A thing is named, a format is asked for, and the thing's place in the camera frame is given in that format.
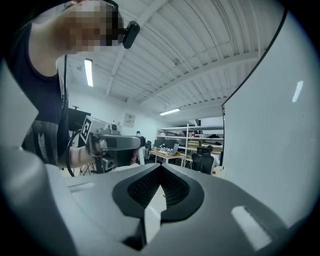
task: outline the poster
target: poster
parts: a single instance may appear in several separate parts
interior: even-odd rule
[[[133,128],[135,125],[136,116],[133,114],[125,113],[123,126]]]

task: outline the person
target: person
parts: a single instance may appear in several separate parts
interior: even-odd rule
[[[213,165],[212,165],[212,170],[213,170],[215,167],[220,165],[220,160],[215,154],[212,153],[214,151],[214,147],[213,146],[209,145],[206,148],[208,150],[210,150],[211,156],[214,158],[214,162],[213,162]]]
[[[114,6],[102,1],[76,0],[55,18],[42,24],[29,23],[20,32],[8,66],[38,110],[22,147],[35,153],[45,164],[65,167],[70,139],[68,93],[64,95],[57,61],[64,55],[114,45],[118,41],[118,30],[124,25],[118,11],[115,21],[114,12]],[[85,147],[70,148],[72,168],[92,162],[94,158],[87,154]]]

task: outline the head-mounted camera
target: head-mounted camera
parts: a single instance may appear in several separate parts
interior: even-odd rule
[[[119,44],[123,44],[125,49],[131,48],[139,31],[139,24],[133,20],[130,21],[126,28],[119,28],[119,6],[112,0],[103,0],[106,4],[112,6],[112,29],[117,33],[117,39]]]

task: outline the black tank top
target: black tank top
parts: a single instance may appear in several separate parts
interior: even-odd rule
[[[32,65],[29,37],[32,24],[27,25],[13,49],[9,68],[20,88],[39,111],[22,147],[39,156],[45,164],[58,165],[69,141],[68,105],[64,100],[59,75],[44,76]]]

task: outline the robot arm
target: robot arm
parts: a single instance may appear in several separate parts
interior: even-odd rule
[[[114,167],[129,165],[136,149],[140,156],[143,155],[142,147],[146,143],[143,137],[123,136],[116,124],[109,124],[91,116],[85,118],[80,137],[85,142],[86,152],[95,158],[97,174],[107,173]],[[143,157],[140,157],[140,164],[145,164]]]

